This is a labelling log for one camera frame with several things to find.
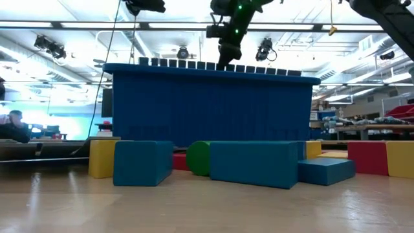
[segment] ceiling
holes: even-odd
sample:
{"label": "ceiling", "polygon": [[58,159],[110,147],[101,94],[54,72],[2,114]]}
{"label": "ceiling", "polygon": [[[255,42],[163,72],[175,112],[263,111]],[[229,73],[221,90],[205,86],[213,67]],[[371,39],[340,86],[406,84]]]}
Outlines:
{"label": "ceiling", "polygon": [[[79,26],[72,29],[61,28],[42,28],[42,27],[2,27],[2,21],[42,21],[42,22],[97,22],[108,23],[114,20],[118,0],[106,0],[104,4],[98,0],[20,0],[7,1],[0,0],[0,52],[8,54],[17,62],[0,61],[0,76],[8,82],[98,82],[100,80],[101,68],[95,67],[97,64],[94,59],[105,60],[107,49],[111,40],[111,27],[101,30],[99,27],[91,27],[88,30]],[[135,53],[140,56],[160,56],[173,58],[179,47],[186,46],[195,60],[217,62],[219,52],[217,50],[218,39],[207,39],[203,30],[186,30],[183,23],[211,23],[210,0],[164,0],[166,12],[159,14],[156,12],[141,12],[136,21],[139,23],[162,23],[168,25],[163,27],[177,27],[169,30],[140,30],[131,34],[131,31],[116,31],[113,34],[111,51],[108,62],[130,62],[131,38],[135,39]],[[286,23],[289,27],[300,24],[331,24],[331,2],[329,0],[286,0],[283,4],[274,1],[263,7],[262,14],[256,13],[252,22],[255,26],[263,26],[263,23]],[[133,22],[134,18],[121,4],[120,13],[117,20],[119,22]],[[374,25],[370,19],[359,16],[350,7],[347,1],[332,4],[332,20],[335,25],[340,24],[362,24]],[[33,46],[37,36],[46,36],[52,41],[65,46],[67,58],[54,61],[45,51],[38,50]],[[274,49],[278,54],[276,61],[255,60],[257,47],[263,38],[271,38]],[[372,76],[365,78],[378,80],[378,76],[390,76],[391,67],[398,59],[404,59],[398,47],[393,45],[396,51],[395,61],[378,61],[373,54],[364,55],[364,59],[358,57],[353,59],[354,64],[348,65],[343,69],[338,69],[337,64],[347,63],[347,59],[358,52],[360,41],[369,38],[373,45],[386,39],[387,35],[378,31],[361,32],[341,31],[329,36],[326,32],[314,31],[294,31],[288,30],[252,30],[245,36],[241,50],[243,53],[239,61],[234,64],[253,65],[261,67],[273,67],[278,69],[294,69],[303,71],[304,75],[318,76],[322,71],[334,69],[335,75],[330,76],[323,82],[342,83],[348,82],[353,78],[377,71],[385,67],[381,72],[373,73]],[[410,62],[402,63],[404,66],[397,67],[405,69],[410,66]],[[111,76],[105,74],[105,80]],[[8,88],[13,100],[22,101],[47,101],[54,99],[52,96],[64,94],[64,102],[90,103],[94,101],[97,85],[54,85],[41,86],[26,83],[10,83]],[[315,96],[323,95],[328,97],[339,91],[336,87],[326,90],[320,87],[315,90]]]}

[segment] pipe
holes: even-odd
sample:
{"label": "pipe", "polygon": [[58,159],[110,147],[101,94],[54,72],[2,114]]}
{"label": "pipe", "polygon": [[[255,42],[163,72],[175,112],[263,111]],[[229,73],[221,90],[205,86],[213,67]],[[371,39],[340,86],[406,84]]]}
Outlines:
{"label": "pipe", "polygon": [[393,45],[395,45],[395,42],[389,36],[387,36],[384,39],[381,39],[379,42],[375,43],[372,46],[373,50],[370,50],[369,53],[365,51],[360,52],[359,49],[356,49],[352,54],[328,64],[324,69],[316,73],[316,77],[320,78],[321,80],[326,80],[348,69],[352,69],[358,64],[361,64],[363,62],[363,59],[368,56],[371,56],[373,54],[379,55],[385,52]]}
{"label": "pipe", "polygon": [[[121,6],[121,9],[119,11],[118,18],[116,19],[116,22],[128,22],[128,12],[125,11],[124,6]],[[142,41],[141,37],[139,36],[138,32],[133,31],[122,31],[122,35],[129,40],[135,47],[135,49],[140,53],[140,56],[145,56],[147,58],[153,58],[155,57],[154,54],[148,49],[148,47],[145,45],[145,43]]]}
{"label": "pipe", "polygon": [[25,49],[22,46],[17,45],[16,43],[2,36],[0,36],[0,50],[14,58],[17,58],[19,61],[29,61],[34,64],[34,67],[37,67],[39,65],[40,68],[48,69],[53,73],[56,73],[70,81],[90,82],[89,79],[84,78],[64,67],[56,65],[53,61],[50,61],[40,55],[34,54],[32,51]]}

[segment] green foam cylinder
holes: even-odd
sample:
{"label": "green foam cylinder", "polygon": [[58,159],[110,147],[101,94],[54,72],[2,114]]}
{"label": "green foam cylinder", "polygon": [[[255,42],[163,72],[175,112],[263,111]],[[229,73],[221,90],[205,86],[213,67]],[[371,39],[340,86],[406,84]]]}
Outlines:
{"label": "green foam cylinder", "polygon": [[197,141],[187,149],[187,166],[195,175],[210,172],[210,142]]}

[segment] desk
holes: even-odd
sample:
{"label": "desk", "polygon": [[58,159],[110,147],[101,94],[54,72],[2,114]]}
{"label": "desk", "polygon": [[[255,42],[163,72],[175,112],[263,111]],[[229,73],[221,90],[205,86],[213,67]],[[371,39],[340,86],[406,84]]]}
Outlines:
{"label": "desk", "polygon": [[414,131],[414,125],[364,125],[364,126],[344,126],[335,128],[338,134],[338,140],[343,140],[343,133],[346,131],[359,131],[361,133],[361,140],[368,140],[368,130],[390,129],[403,131],[409,135],[409,132]]}

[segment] wooden floor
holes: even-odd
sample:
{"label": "wooden floor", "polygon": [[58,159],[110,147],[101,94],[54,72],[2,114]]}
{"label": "wooden floor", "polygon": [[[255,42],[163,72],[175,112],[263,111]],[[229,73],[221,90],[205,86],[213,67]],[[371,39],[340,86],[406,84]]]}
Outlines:
{"label": "wooden floor", "polygon": [[414,232],[414,180],[375,175],[280,190],[174,171],[160,186],[114,187],[84,166],[3,169],[0,233]]}

